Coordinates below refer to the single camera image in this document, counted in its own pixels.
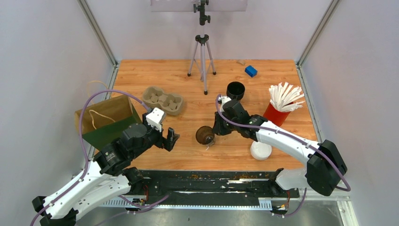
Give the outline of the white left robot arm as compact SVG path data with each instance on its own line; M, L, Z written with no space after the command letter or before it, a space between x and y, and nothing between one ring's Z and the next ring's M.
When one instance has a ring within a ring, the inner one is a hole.
M153 108L143 114L89 162L88 168L54 194L38 196L32 204L42 226L73 226L84 215L113 197L144 189L143 176L131 162L153 146L171 151L179 138L174 129L162 136L166 113Z

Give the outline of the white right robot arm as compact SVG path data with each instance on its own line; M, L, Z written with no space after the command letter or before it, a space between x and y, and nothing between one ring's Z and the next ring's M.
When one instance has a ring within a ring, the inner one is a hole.
M294 188L311 188L323 196L330 196L335 189L351 190L344 178L347 166L334 142L326 139L319 143L295 135L260 115L249 115L239 101L227 96L218 95L215 106L214 134L225 136L236 131L289 154L303 165L276 170L268 184L272 195L279 197Z

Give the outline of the brown coffee cup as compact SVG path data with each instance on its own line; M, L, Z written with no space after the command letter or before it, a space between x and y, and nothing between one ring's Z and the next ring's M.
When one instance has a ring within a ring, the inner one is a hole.
M210 126L200 127L196 131L195 138L201 145L212 146L215 143L215 134Z

